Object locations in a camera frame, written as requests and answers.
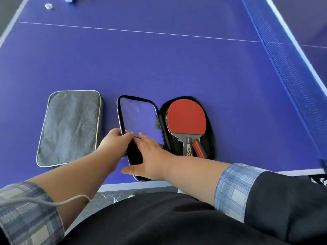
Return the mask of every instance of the gray bag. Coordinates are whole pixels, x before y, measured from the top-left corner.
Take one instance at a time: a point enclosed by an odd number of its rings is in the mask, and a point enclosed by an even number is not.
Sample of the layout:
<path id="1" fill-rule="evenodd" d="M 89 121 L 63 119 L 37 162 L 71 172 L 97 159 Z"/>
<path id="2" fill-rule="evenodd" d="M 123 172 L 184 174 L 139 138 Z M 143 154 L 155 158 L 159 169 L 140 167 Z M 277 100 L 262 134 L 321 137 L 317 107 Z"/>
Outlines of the gray bag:
<path id="1" fill-rule="evenodd" d="M 36 163 L 54 167 L 86 156 L 102 140 L 103 100 L 94 90 L 58 91 L 50 95 Z"/>

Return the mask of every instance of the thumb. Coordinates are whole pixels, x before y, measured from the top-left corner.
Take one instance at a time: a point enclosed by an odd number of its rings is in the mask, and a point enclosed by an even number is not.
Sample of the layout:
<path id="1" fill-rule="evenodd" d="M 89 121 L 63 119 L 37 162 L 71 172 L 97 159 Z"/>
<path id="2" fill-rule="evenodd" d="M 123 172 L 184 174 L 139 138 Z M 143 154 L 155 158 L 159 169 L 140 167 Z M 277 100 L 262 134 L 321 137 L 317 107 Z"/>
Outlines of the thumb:
<path id="1" fill-rule="evenodd" d="M 144 165 L 138 164 L 138 165 L 129 165 L 129 166 L 123 167 L 122 173 L 137 175 L 137 176 L 144 176 Z"/>
<path id="2" fill-rule="evenodd" d="M 134 137 L 134 132 L 127 132 L 122 137 L 124 138 L 124 140 L 126 140 L 126 142 L 129 143 Z"/>

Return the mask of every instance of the blue plaid sleeve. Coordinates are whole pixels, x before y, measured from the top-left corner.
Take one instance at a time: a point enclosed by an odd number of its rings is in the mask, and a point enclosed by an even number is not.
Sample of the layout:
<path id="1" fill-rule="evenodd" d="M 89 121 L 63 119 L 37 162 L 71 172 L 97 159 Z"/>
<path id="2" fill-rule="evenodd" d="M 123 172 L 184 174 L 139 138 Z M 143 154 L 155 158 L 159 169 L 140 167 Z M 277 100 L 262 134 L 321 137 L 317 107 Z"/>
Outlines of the blue plaid sleeve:
<path id="1" fill-rule="evenodd" d="M 0 202 L 24 197 L 53 202 L 42 188 L 30 182 L 15 183 L 0 189 Z M 1 207 L 0 228 L 11 245 L 55 245 L 64 237 L 56 207 L 30 202 Z"/>
<path id="2" fill-rule="evenodd" d="M 265 171 L 241 163 L 230 165 L 221 174 L 216 187 L 216 209 L 244 223 L 247 197 L 257 177 Z"/>

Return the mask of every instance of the blue net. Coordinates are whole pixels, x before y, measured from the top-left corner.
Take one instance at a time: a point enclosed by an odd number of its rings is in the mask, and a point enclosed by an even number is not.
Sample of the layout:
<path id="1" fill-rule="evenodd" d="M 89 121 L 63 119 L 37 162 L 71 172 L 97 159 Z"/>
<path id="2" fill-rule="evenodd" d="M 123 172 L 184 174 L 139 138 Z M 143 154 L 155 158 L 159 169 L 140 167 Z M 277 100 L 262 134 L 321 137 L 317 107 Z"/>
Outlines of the blue net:
<path id="1" fill-rule="evenodd" d="M 327 159 L 327 97 L 266 0 L 243 0 L 280 80 L 321 159 Z"/>

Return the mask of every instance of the paddle handle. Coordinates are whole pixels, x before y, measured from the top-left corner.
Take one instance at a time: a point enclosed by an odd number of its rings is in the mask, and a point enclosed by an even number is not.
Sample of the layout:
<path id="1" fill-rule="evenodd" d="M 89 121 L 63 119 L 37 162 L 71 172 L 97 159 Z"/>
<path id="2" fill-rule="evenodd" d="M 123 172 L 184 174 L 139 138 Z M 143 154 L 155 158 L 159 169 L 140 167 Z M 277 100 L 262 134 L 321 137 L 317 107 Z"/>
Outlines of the paddle handle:
<path id="1" fill-rule="evenodd" d="M 192 146 L 191 146 L 191 138 L 189 136 L 185 136 L 183 139 L 184 144 L 184 155 L 185 156 L 193 156 L 192 155 Z"/>
<path id="2" fill-rule="evenodd" d="M 198 157 L 208 158 L 207 153 L 205 152 L 202 144 L 200 143 L 200 139 L 194 140 L 193 147 Z"/>

